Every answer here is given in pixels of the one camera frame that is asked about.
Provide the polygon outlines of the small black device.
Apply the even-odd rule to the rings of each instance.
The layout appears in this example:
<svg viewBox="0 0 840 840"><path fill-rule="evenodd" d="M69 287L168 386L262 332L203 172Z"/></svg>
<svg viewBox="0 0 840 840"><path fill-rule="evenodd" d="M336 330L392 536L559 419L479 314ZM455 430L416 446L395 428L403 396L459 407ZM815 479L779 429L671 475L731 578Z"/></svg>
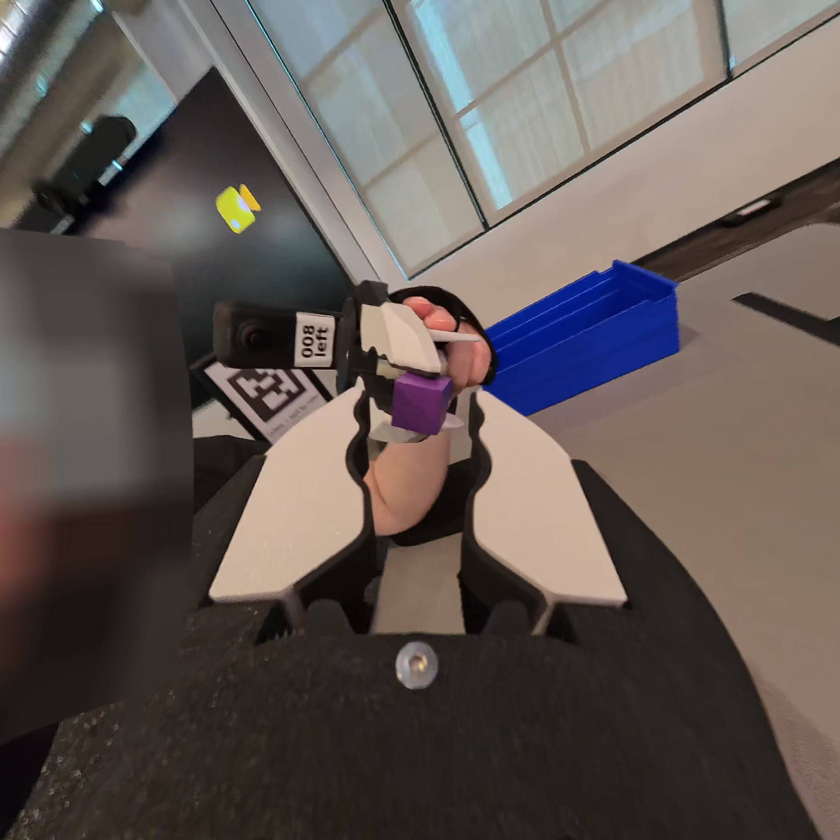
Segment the small black device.
<svg viewBox="0 0 840 840"><path fill-rule="evenodd" d="M755 201L737 208L735 211L720 217L716 225L721 228L738 228L754 219L760 218L773 210L781 207L784 203L784 196L780 193L773 193L762 196Z"/></svg>

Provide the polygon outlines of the purple wooden cube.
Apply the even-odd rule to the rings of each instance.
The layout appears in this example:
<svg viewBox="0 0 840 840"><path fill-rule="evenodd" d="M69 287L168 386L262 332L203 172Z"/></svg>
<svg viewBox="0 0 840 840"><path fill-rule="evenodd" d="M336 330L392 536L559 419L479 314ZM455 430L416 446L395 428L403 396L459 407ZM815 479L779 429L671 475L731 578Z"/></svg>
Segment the purple wooden cube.
<svg viewBox="0 0 840 840"><path fill-rule="evenodd" d="M452 389L446 375L402 374L393 386L392 425L415 434L437 435L445 423Z"/></svg>

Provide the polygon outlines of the person's left forearm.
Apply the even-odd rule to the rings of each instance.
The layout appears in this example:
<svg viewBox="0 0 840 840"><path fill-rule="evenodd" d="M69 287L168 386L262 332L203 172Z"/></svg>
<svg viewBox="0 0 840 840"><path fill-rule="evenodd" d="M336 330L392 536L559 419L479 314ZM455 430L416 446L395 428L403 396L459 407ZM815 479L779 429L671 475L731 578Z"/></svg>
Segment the person's left forearm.
<svg viewBox="0 0 840 840"><path fill-rule="evenodd" d="M370 462L364 483L377 537L404 532L430 512L447 477L451 436L444 431L417 443L389 443Z"/></svg>

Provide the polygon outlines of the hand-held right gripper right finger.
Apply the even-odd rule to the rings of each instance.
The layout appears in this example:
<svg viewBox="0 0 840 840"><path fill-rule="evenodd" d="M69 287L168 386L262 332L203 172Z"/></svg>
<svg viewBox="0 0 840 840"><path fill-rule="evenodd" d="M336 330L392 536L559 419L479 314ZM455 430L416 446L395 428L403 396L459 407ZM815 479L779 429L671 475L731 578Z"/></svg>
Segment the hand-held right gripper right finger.
<svg viewBox="0 0 840 840"><path fill-rule="evenodd" d="M622 609L628 596L572 458L548 433L490 394L469 403L470 468L459 581L465 626L481 632L504 613L530 634L558 608Z"/></svg>

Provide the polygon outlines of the black white marker sign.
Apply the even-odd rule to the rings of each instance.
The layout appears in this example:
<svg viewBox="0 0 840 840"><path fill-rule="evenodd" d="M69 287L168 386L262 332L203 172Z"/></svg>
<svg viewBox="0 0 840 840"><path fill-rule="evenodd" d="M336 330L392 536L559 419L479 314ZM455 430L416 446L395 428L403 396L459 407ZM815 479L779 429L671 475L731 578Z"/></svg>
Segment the black white marker sign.
<svg viewBox="0 0 840 840"><path fill-rule="evenodd" d="M332 400L310 371L234 369L209 354L192 364L190 373L243 436L268 445Z"/></svg>

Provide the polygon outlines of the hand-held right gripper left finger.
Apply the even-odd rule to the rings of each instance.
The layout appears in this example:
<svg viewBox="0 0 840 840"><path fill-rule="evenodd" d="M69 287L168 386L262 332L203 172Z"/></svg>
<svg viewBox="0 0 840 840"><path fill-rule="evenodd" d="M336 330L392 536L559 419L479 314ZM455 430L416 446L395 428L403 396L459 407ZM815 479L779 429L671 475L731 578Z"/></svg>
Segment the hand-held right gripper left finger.
<svg viewBox="0 0 840 840"><path fill-rule="evenodd" d="M369 430L367 392L351 387L272 446L209 587L214 603L283 602L297 626L314 602L364 603L379 571Z"/></svg>

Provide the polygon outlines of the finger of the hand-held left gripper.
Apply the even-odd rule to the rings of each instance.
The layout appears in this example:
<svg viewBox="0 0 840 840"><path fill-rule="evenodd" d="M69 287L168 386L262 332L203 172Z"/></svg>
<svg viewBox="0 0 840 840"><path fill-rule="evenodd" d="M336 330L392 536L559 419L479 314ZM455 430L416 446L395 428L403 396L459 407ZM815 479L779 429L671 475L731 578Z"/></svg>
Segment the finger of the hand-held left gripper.
<svg viewBox="0 0 840 840"><path fill-rule="evenodd" d="M390 423L379 423L371 430L371 441L379 444L417 444L437 436L440 433L455 432L465 426L459 418L446 418L441 428L435 433L418 433L413 430L396 427Z"/></svg>
<svg viewBox="0 0 840 840"><path fill-rule="evenodd" d="M415 312L402 303L386 301L360 308L360 347L374 351L394 368L431 376L442 374L435 342Z"/></svg>

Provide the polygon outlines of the dark rounded fixture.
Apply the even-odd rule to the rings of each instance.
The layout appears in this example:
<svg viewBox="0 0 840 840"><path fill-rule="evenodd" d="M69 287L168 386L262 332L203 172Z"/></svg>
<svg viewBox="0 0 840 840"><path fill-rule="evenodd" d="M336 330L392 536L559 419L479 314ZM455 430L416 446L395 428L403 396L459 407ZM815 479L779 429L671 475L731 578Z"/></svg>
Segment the dark rounded fixture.
<svg viewBox="0 0 840 840"><path fill-rule="evenodd" d="M52 175L32 182L26 212L74 215L95 182L125 152L137 133L130 119L101 115Z"/></svg>

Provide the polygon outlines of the large framed window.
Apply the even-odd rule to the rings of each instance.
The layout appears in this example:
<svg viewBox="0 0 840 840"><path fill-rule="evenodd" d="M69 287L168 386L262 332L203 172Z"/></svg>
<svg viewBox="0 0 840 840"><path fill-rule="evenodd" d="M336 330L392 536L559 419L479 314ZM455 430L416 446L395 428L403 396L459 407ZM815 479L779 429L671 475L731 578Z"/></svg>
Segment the large framed window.
<svg viewBox="0 0 840 840"><path fill-rule="evenodd" d="M411 276L838 2L248 2Z"/></svg>

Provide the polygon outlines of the blue plastic bin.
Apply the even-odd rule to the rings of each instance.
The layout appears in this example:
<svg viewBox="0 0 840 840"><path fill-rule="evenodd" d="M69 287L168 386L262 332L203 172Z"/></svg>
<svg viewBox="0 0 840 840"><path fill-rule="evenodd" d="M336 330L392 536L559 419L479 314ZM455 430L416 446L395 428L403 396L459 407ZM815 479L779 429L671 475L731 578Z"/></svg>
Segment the blue plastic bin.
<svg viewBox="0 0 840 840"><path fill-rule="evenodd" d="M528 416L680 350L677 283L616 260L489 327L485 386Z"/></svg>

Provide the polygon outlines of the black wall screen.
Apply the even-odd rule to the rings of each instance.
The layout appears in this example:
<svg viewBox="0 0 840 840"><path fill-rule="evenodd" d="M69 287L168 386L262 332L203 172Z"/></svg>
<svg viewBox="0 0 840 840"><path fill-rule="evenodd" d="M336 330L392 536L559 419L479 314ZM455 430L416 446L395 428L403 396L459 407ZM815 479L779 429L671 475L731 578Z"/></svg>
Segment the black wall screen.
<svg viewBox="0 0 840 840"><path fill-rule="evenodd" d="M213 348L217 301L339 311L352 287L215 68L66 235L122 241L171 267L188 364Z"/></svg>

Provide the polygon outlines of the person's left hand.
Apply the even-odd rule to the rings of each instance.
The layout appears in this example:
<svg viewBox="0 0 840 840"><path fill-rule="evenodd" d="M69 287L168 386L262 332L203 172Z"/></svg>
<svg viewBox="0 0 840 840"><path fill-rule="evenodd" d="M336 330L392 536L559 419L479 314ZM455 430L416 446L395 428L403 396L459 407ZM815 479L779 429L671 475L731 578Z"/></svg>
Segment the person's left hand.
<svg viewBox="0 0 840 840"><path fill-rule="evenodd" d="M427 329L479 335L467 322L458 320L445 308L424 297L408 297L403 305L412 309ZM443 342L440 349L447 359L448 377L452 383L452 396L480 385L490 371L490 346L483 338L476 342Z"/></svg>

